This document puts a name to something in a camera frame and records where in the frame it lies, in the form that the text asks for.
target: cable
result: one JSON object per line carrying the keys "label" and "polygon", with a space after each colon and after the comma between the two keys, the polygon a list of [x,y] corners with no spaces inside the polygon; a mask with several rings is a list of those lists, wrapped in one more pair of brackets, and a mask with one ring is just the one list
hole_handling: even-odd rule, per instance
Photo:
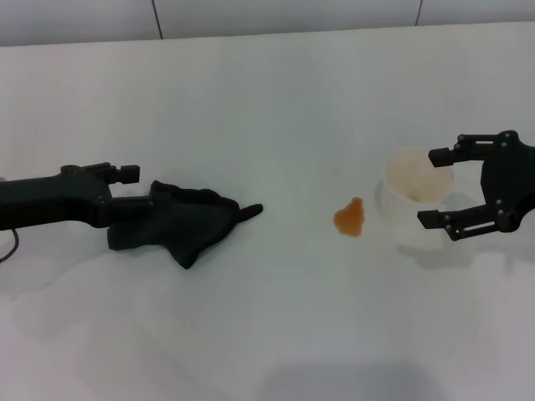
{"label": "cable", "polygon": [[18,244],[20,242],[19,238],[18,238],[18,233],[16,230],[12,230],[13,232],[13,237],[15,238],[15,245],[13,246],[13,248],[11,249],[11,251],[8,252],[8,254],[2,258],[0,258],[0,263],[4,263],[7,259],[9,259],[11,256],[13,256],[13,254],[17,251],[18,249]]}

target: orange blob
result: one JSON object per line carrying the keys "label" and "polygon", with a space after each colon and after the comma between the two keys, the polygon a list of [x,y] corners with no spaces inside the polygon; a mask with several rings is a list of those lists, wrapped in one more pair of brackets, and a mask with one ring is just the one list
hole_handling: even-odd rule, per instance
{"label": "orange blob", "polygon": [[364,207],[361,198],[353,198],[341,211],[334,213],[333,223],[345,236],[360,236],[364,224]]}

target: translucent cup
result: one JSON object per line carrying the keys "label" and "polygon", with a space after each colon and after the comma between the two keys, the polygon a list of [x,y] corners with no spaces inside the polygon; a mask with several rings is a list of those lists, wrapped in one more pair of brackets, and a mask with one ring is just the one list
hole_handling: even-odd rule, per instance
{"label": "translucent cup", "polygon": [[450,167],[435,168],[426,148],[398,148],[387,160],[380,193],[380,217],[400,246],[437,250],[444,244],[443,230],[426,230],[419,211],[445,209],[453,186]]}

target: white tabletop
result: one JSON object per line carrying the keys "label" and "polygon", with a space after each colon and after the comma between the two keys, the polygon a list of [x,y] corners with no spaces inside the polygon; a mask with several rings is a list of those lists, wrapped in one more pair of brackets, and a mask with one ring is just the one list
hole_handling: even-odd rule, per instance
{"label": "white tabletop", "polygon": [[[417,251],[375,205],[398,145],[535,144],[534,71],[533,23],[0,49],[0,175],[138,164],[115,195],[265,205],[189,271],[81,223],[21,230],[0,399],[534,399],[535,216]],[[450,208],[482,201],[479,169],[455,167]],[[354,196],[358,239],[332,224]]]}

